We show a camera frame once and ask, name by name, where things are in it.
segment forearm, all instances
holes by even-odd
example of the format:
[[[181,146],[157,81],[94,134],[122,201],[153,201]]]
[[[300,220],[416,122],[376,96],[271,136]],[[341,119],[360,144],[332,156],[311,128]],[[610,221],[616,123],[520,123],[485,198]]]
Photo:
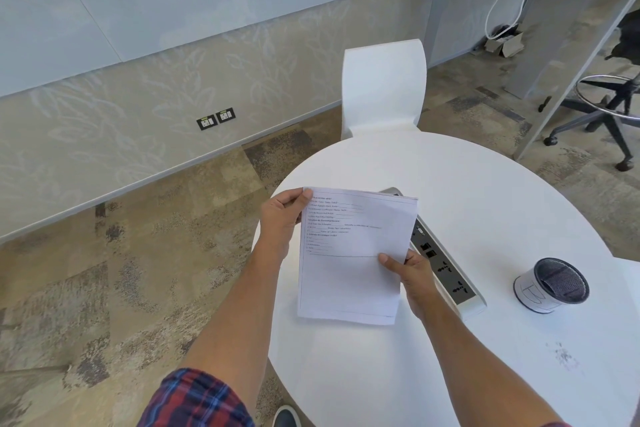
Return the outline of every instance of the forearm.
[[[255,409],[271,338],[280,260],[259,242],[243,272],[182,361],[236,392]]]
[[[547,402],[478,341],[440,294],[421,309],[462,427],[541,427],[560,421]]]

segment tabletop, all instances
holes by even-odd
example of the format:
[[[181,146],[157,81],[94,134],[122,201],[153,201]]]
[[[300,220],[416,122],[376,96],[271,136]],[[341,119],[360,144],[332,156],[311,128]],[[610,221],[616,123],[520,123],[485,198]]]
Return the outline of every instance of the tabletop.
[[[487,309],[470,330],[573,425],[628,427],[640,396],[640,318],[612,255],[559,192],[511,159],[426,132],[364,135],[300,164],[301,186],[419,198],[419,213],[476,284]],[[295,231],[276,293],[269,359],[317,427],[458,425],[437,358],[404,291],[394,326],[298,318]],[[513,280],[543,257],[578,267],[587,302],[525,309]]]

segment beige wall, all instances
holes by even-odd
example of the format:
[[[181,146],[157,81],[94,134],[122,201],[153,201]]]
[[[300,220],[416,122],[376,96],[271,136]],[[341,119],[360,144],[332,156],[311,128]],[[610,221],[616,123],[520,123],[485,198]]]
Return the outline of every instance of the beige wall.
[[[493,1],[449,0],[433,61],[478,42]],[[429,2],[338,0],[0,99],[0,241],[331,105],[344,49],[423,36]]]

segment red and blue plaid shirt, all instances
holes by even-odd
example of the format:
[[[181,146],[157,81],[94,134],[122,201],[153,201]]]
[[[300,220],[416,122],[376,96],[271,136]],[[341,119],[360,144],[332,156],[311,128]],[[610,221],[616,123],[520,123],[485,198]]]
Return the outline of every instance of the red and blue plaid shirt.
[[[169,374],[151,397],[138,427],[255,427],[229,385],[208,373],[181,368]],[[544,427],[569,427],[553,423]]]

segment paper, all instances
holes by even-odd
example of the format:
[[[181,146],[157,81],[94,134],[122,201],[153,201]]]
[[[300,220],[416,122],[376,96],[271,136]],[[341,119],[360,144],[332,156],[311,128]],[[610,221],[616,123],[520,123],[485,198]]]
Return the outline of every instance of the paper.
[[[311,188],[302,212],[298,315],[392,325],[399,277],[378,253],[404,261],[418,214],[414,197]]]

